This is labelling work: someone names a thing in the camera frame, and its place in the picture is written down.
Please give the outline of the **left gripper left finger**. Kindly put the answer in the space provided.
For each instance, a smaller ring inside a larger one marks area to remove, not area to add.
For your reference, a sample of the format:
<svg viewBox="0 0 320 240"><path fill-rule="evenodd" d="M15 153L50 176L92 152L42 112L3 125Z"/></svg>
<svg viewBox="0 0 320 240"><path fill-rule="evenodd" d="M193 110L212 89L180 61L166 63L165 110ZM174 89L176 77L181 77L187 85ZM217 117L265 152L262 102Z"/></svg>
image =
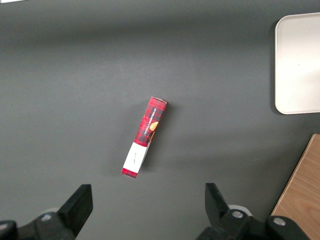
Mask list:
<svg viewBox="0 0 320 240"><path fill-rule="evenodd" d="M82 184L57 210L17 229L18 240L74 240L93 211L92 186Z"/></svg>

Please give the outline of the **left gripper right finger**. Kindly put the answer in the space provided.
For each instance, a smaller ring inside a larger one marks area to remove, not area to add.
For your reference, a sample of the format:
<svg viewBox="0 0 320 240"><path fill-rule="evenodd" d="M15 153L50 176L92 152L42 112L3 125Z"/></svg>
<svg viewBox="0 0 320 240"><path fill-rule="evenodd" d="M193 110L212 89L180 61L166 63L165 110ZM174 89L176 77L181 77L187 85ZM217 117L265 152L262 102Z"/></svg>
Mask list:
<svg viewBox="0 0 320 240"><path fill-rule="evenodd" d="M228 206L215 183L205 184L205 211L210 226L198 240L268 240L263 222L243 210Z"/></svg>

